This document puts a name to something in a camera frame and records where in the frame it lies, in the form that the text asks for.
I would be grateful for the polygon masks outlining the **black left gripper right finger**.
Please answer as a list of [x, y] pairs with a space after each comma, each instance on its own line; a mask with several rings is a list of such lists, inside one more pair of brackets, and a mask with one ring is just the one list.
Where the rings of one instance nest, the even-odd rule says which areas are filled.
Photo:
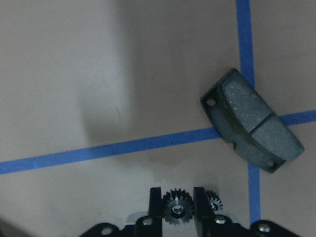
[[194, 222], [198, 237], [235, 237], [231, 218], [214, 212], [203, 187], [194, 187]]

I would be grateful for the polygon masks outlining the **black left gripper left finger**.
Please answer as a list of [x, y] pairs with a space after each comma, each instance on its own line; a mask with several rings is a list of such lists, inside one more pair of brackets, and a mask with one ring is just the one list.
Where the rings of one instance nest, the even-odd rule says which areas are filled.
[[162, 237], [161, 188], [150, 188], [148, 214], [140, 217], [134, 226], [135, 237]]

